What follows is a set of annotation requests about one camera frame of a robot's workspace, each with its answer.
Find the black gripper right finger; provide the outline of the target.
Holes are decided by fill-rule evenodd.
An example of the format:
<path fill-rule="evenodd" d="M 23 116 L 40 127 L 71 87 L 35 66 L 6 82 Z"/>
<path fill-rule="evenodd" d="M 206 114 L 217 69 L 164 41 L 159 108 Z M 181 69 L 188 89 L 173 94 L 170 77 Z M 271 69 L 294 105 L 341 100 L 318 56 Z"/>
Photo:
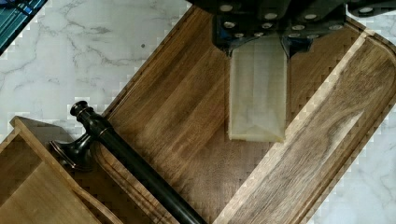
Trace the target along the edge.
<path fill-rule="evenodd" d="M 281 44 L 288 58 L 308 52 L 316 38 L 344 27 L 345 0 L 291 0 L 286 12 Z"/>

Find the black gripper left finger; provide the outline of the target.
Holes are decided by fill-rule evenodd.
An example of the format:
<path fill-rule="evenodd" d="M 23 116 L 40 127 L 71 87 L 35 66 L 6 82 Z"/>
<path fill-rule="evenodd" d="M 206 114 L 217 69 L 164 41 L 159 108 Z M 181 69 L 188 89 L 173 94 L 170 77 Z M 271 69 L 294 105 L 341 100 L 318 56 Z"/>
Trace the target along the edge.
<path fill-rule="evenodd" d="M 247 42 L 269 35 L 282 18 L 282 0 L 219 0 L 213 44 L 230 56 Z"/>

